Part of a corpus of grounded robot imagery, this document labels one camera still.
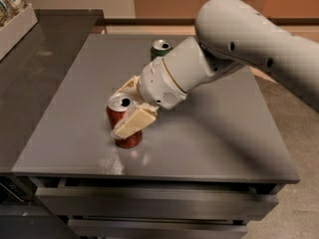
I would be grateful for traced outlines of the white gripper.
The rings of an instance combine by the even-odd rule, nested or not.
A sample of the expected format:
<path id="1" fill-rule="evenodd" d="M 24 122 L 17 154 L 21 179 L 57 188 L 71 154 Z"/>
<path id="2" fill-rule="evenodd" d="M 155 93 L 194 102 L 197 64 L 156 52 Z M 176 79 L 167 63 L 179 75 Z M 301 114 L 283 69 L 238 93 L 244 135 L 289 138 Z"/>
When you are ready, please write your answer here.
<path id="1" fill-rule="evenodd" d="M 140 77 L 132 76 L 116 93 L 131 97 L 141 94 L 145 103 L 133 103 L 125 111 L 112 129 L 114 139 L 126 139 L 152 124 L 158 116 L 157 106 L 171 110 L 186 99 L 186 93 L 172 79 L 163 57 L 156 57 L 143 68 Z"/>

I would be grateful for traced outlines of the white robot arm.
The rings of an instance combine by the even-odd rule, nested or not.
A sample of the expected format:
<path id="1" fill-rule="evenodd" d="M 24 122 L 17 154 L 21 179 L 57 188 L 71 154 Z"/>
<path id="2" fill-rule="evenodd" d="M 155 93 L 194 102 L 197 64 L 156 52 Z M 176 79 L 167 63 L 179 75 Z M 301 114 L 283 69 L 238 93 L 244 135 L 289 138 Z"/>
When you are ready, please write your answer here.
<path id="1" fill-rule="evenodd" d="M 194 88 L 247 65 L 319 109 L 319 44 L 293 35 L 240 0 L 209 0 L 195 18 L 195 35 L 146 65 L 115 93 L 132 100 L 112 129 L 126 139 L 153 123 Z"/>

